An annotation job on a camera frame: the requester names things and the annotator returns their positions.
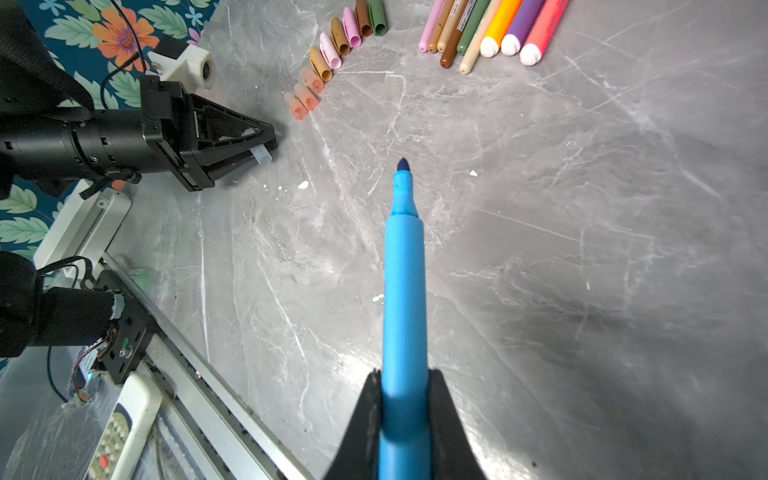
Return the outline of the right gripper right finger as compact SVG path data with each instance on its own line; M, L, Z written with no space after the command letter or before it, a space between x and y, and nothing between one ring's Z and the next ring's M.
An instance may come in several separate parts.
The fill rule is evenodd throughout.
M463 428L442 372L429 370L428 419L431 478L486 479Z

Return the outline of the translucent blue marker cap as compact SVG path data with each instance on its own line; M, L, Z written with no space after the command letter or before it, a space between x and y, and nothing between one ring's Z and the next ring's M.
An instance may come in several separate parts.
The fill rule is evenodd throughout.
M250 152L259 165L268 164L272 161L272 155L264 144L252 147Z

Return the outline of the blue marker pen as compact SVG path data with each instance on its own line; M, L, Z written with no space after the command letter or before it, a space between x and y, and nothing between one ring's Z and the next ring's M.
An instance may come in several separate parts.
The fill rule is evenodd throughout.
M431 477L424 225L406 159L385 228L380 479Z

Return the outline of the translucent pink marker cap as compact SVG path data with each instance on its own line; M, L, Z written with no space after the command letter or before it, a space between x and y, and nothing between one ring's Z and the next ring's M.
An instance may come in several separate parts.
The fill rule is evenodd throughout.
M304 120L308 114L309 109L304 103L304 98L297 95L295 92L286 92L284 94L284 100L288 106L291 114L296 120Z

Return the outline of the translucent highlighter cap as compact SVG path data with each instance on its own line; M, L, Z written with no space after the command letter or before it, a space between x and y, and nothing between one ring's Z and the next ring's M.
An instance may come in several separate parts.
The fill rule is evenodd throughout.
M304 66L300 71L300 78L312 92L320 94L324 91L325 82L313 67L309 65Z

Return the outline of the beige pen cap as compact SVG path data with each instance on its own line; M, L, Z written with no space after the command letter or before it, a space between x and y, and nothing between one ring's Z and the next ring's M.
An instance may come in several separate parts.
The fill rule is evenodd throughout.
M323 82L329 82L332 79L333 72L317 47L310 48L309 60L314 72Z

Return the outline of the pale pink pen cap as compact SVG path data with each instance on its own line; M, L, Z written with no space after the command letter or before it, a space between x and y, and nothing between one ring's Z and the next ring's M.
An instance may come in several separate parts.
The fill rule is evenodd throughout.
M319 43L321 55L330 70L334 71L338 69L342 64L342 60L335 48L332 38L327 33L322 32L320 34Z

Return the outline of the brown pen tan cap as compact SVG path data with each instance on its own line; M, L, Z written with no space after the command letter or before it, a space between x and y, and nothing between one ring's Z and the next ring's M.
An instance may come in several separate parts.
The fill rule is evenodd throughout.
M451 38L448 41L445 51L440 52L441 53L440 66L444 69L449 69L452 66L455 56L457 54L457 45L462 34L461 29L459 27L459 23L456 29L454 30L453 34L451 35Z

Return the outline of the orange pen brown cap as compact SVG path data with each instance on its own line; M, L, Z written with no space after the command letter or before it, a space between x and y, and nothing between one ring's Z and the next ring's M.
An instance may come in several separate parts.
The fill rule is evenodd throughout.
M434 21L432 22L432 28L429 31L426 41L426 52L436 53L438 50L438 41L444 30L445 24L451 12L453 0L444 0L436 3L439 6L439 10L435 10Z

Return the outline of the beige marker pen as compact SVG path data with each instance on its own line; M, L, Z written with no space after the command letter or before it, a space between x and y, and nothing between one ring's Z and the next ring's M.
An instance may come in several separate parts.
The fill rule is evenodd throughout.
M500 3L501 3L501 0L490 1L490 4L486 10L486 13L478 26L478 29L469 45L469 48L466 54L463 55L463 59L461 60L461 63L459 65L460 73L464 75L468 75L472 71L477 59L480 56L481 42L483 38L486 36L486 31Z

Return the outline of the orange highlighter pen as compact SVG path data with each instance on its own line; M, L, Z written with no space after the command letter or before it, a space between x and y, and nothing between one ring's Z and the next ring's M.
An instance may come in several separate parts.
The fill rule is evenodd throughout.
M500 52L502 41L521 4L522 0L501 1L480 45L483 57L492 58Z

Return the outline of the purple marker pen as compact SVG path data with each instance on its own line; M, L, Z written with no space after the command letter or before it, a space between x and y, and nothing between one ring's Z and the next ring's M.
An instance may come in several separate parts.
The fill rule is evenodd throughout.
M521 50L544 3L544 0L523 0L521 2L502 39L501 53L503 55L514 56Z

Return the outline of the pink marker pen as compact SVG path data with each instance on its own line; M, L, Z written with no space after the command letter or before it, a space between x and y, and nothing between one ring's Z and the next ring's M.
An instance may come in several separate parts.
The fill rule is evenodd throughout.
M544 53L569 5L569 0L546 0L523 45L519 57L524 66L534 66Z

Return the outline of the translucent purple marker cap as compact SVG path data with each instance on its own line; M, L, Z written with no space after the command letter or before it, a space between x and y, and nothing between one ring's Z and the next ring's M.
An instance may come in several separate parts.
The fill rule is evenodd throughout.
M294 86L294 93L307 111L312 112L318 107L319 100L307 85L297 83Z

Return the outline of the tan pen lilac cap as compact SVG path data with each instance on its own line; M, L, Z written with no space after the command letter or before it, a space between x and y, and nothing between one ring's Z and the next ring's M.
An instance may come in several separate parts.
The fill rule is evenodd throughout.
M437 43L437 51L444 52L448 44L451 35L456 29L464 10L468 4L468 0L454 0L448 2L450 9L448 10L448 16L443 22L443 29Z

